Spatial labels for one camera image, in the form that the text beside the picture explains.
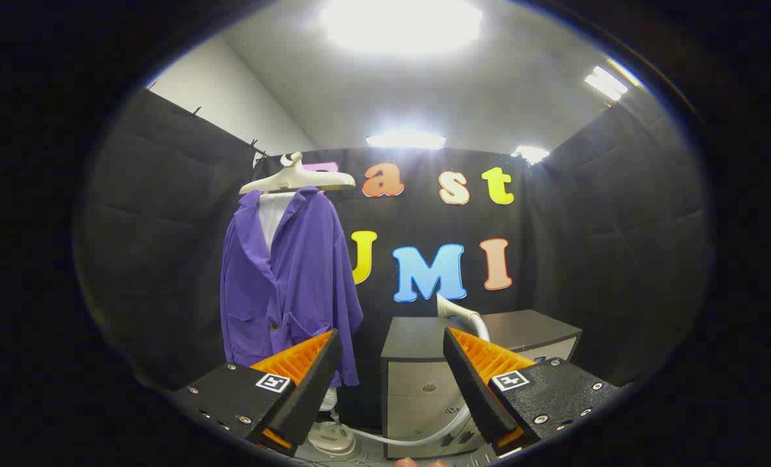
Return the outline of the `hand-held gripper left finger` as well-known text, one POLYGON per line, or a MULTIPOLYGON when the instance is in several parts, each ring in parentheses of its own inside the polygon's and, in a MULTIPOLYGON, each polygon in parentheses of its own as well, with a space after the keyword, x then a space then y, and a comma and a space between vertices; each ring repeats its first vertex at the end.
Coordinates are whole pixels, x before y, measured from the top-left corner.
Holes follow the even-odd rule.
POLYGON ((234 444, 294 456, 342 359, 329 330, 251 366, 226 363, 168 393, 193 422, 234 444))

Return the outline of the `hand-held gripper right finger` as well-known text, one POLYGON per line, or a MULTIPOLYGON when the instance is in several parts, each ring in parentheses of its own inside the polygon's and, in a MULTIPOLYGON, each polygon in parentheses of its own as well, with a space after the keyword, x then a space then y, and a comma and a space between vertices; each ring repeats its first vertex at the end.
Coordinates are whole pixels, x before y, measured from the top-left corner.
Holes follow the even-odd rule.
POLYGON ((581 425, 623 392, 559 357, 537 363, 452 326, 442 342, 477 431, 498 457, 581 425))

